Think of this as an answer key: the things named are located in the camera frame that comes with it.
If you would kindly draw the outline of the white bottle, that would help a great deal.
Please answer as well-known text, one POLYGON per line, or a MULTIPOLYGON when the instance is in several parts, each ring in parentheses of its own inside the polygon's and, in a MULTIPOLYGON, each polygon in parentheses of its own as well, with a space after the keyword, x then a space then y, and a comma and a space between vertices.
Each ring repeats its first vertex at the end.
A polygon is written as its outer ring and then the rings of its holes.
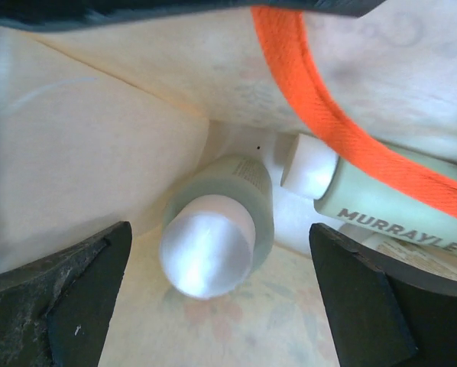
POLYGON ((371 257, 392 278, 436 294, 457 297, 457 257, 350 224, 339 231, 377 254, 371 257))

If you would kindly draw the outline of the canvas bag with orange handles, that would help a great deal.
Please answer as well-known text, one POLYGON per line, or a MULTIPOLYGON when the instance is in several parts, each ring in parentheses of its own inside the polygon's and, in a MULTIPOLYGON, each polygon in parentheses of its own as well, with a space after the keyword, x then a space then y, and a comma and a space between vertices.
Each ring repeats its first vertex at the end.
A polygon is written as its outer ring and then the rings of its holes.
MULTIPOLYGON (((356 123, 457 162, 457 1, 304 19, 319 73, 356 123)), ((246 8, 63 33, 0 28, 0 273, 128 221, 101 366, 336 366, 308 242, 322 216, 309 200, 274 188, 268 260, 218 299, 183 296, 158 260, 164 207, 185 178, 242 152, 278 182, 305 131, 246 8)))

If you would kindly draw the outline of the green bottle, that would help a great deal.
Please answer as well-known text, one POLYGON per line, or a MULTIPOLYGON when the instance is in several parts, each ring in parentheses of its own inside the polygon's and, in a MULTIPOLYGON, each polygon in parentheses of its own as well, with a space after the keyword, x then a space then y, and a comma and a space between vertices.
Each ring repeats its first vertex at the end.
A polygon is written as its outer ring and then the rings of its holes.
POLYGON ((164 211, 160 264, 182 294, 227 294, 261 266, 274 243, 272 182, 255 158, 229 155, 195 173, 164 211))
POLYGON ((318 138, 296 137, 280 184, 324 216, 457 255, 457 219, 368 176, 318 138))

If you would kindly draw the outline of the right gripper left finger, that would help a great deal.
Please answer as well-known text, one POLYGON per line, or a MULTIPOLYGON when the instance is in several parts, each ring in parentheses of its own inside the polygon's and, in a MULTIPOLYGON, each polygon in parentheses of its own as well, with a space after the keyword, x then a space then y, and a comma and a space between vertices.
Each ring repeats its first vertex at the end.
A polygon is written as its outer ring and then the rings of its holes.
POLYGON ((117 222, 0 274, 0 366, 97 366, 131 244, 117 222))

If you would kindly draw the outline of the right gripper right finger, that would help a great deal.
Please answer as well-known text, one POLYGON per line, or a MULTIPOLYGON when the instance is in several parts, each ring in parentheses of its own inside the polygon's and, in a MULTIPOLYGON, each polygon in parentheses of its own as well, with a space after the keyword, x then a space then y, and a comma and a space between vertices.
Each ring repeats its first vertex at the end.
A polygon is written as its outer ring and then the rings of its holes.
POLYGON ((322 223, 309 242, 341 366, 457 366, 457 281, 322 223))

